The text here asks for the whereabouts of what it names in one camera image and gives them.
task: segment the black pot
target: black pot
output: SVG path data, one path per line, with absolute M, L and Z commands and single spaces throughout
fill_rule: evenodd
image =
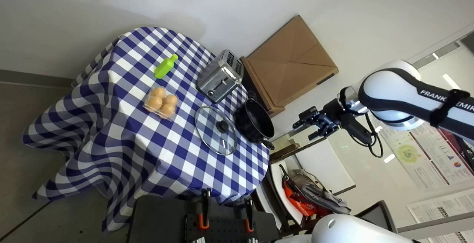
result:
M 237 130 L 250 142 L 263 143 L 268 149 L 274 150 L 275 146 L 267 139 L 275 135 L 275 128 L 268 116 L 266 109 L 254 98 L 246 100 L 235 111 Z

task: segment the floor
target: floor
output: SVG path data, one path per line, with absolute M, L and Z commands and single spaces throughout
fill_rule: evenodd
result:
M 46 202 L 31 198 L 64 164 L 63 155 L 22 144 L 23 130 L 68 90 L 0 84 L 0 238 Z M 95 189 L 54 201 L 2 243 L 126 242 L 128 228 L 100 231 L 107 200 Z

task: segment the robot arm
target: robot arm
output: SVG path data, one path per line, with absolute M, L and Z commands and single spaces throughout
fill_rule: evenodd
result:
M 360 84 L 343 88 L 321 112 L 315 107 L 304 111 L 293 129 L 318 126 L 318 131 L 309 136 L 312 140 L 327 137 L 340 126 L 370 144 L 371 132 L 354 118 L 369 110 L 395 129 L 413 129 L 425 120 L 474 143 L 474 98 L 466 91 L 448 91 L 421 82 L 420 73 L 401 60 L 384 65 Z

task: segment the pegboard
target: pegboard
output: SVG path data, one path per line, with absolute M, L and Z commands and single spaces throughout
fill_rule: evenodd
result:
M 255 221 L 254 231 L 247 233 L 243 219 L 209 217 L 209 228 L 200 230 L 198 216 L 188 214 L 186 216 L 185 228 L 186 243 L 191 243 L 202 237 L 205 238 L 206 243 L 247 243 L 249 238 L 258 239 Z

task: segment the baseboard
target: baseboard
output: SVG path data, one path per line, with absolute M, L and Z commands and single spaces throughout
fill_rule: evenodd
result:
M 69 78 L 0 70 L 1 84 L 71 89 L 72 82 L 73 79 Z

